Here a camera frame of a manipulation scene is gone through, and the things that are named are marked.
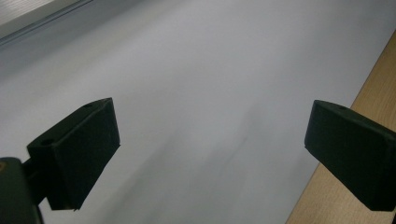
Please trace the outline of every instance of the wooden surface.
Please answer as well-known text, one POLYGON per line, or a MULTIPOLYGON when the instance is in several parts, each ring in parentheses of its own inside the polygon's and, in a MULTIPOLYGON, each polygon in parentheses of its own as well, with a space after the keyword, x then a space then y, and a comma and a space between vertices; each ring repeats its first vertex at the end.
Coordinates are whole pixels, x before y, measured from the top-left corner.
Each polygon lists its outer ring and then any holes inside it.
MULTIPOLYGON (((396 131, 396 32, 351 109, 396 131)), ((391 223, 394 212, 372 212, 322 164, 311 177, 287 223, 391 223)))

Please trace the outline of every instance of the black plastic block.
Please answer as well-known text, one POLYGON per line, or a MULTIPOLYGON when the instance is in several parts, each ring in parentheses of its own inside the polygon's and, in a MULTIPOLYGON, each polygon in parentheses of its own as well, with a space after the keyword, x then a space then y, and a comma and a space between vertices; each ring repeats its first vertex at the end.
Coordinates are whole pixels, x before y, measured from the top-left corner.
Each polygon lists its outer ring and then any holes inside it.
POLYGON ((16 158, 0 159, 0 223, 42 223, 21 161, 16 158))
POLYGON ((79 209, 119 146, 111 98, 82 106, 29 144, 49 180, 51 208, 79 209))
POLYGON ((393 211, 395 132, 346 107, 315 101, 305 147, 368 208, 393 211))

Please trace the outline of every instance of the gray surface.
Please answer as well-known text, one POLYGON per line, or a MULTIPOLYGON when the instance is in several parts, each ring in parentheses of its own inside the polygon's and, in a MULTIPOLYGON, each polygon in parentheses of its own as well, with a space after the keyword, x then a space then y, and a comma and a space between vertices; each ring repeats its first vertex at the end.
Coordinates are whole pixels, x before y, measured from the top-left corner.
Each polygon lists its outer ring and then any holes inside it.
POLYGON ((78 0, 0 0, 0 39, 78 0))
POLYGON ((0 153, 112 96, 121 148, 47 223, 284 223, 317 162, 314 99, 350 105, 395 1, 95 0, 0 48, 0 153))

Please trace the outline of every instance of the black mount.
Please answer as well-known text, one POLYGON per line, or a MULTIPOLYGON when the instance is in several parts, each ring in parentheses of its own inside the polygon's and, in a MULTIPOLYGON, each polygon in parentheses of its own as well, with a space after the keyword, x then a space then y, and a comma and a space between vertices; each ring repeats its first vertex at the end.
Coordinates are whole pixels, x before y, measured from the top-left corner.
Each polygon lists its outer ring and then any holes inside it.
POLYGON ((38 205, 79 209, 120 146, 111 98, 82 106, 37 137, 24 164, 0 159, 0 223, 43 223, 38 205))
POLYGON ((396 205, 396 133, 341 105, 315 101, 305 147, 366 207, 396 205))

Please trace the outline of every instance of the light wood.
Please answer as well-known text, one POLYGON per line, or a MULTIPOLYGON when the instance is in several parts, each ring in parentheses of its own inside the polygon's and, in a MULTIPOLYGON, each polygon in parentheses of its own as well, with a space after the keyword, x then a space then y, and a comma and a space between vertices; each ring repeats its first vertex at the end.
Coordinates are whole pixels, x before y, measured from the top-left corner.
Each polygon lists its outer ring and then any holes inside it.
MULTIPOLYGON (((351 109, 396 131, 396 32, 351 109)), ((389 224, 394 215, 394 212, 370 211, 320 164, 287 223, 389 224)))

